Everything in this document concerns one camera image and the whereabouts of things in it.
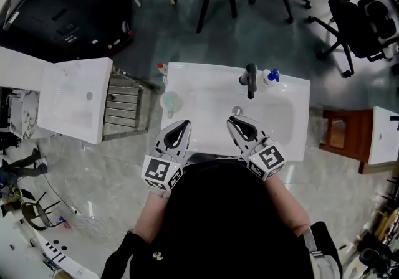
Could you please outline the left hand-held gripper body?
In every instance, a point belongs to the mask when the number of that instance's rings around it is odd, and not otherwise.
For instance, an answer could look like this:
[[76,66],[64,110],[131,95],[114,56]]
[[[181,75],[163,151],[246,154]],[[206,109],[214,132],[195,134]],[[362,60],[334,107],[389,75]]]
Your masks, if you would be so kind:
[[172,191],[184,174],[187,146],[155,147],[146,155],[141,178],[151,191]]

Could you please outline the person's left hand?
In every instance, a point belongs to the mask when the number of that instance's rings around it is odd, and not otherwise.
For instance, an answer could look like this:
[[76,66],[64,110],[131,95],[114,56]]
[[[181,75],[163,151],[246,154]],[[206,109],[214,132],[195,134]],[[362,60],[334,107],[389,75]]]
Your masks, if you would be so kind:
[[171,195],[170,189],[163,189],[156,186],[149,186],[148,190],[162,198],[169,198]]

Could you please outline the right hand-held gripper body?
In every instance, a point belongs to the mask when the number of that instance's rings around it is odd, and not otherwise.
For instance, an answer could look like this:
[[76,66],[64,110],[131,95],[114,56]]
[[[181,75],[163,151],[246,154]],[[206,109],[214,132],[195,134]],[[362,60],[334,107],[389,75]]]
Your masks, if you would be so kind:
[[270,136],[265,136],[253,145],[244,146],[241,159],[246,167],[260,180],[265,181],[277,174],[286,163],[283,147]]

